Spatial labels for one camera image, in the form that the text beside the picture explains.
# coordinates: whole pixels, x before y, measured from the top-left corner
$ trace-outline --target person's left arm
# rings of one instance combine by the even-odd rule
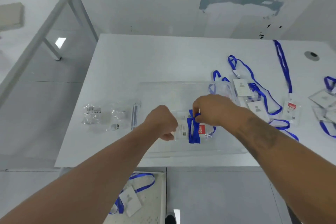
[[[177,121],[166,106],[11,210],[0,224],[103,223],[128,178],[160,137],[170,141]]]

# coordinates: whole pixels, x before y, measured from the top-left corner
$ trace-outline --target shoe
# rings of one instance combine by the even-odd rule
[[[167,215],[165,224],[176,224],[175,216],[172,214]]]

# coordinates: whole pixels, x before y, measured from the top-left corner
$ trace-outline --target person's right arm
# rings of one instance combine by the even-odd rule
[[[199,110],[196,121],[233,134],[303,223],[336,223],[336,166],[226,97],[202,96]]]

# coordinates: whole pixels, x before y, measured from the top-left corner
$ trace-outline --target hand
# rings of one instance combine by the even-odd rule
[[[162,140],[174,140],[174,136],[171,132],[176,130],[178,123],[165,105],[159,105],[151,111],[143,123],[159,129],[159,137]]]
[[[192,104],[194,117],[199,110],[201,115],[195,118],[196,122],[222,126],[232,134],[249,114],[246,108],[238,107],[229,98],[213,94],[195,100]]]

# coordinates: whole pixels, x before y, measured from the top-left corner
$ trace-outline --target beige box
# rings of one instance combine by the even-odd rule
[[[23,8],[22,3],[0,5],[0,31],[22,27]]]

